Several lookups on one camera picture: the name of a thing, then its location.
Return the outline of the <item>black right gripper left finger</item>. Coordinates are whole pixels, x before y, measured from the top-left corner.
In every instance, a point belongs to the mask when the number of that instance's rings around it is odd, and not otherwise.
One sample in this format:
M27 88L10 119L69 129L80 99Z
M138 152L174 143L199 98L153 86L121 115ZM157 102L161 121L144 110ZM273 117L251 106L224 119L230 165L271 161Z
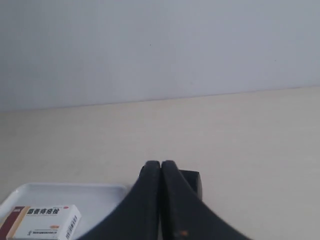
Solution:
M147 161L121 203L81 240L156 240L159 230L160 163Z

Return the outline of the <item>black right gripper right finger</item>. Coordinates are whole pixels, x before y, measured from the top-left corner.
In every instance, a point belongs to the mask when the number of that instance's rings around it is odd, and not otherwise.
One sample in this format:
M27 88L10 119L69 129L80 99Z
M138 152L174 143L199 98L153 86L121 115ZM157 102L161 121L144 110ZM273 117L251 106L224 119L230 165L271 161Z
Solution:
M198 171L179 169L173 160L161 164L159 200L164 240L248 240L204 202Z

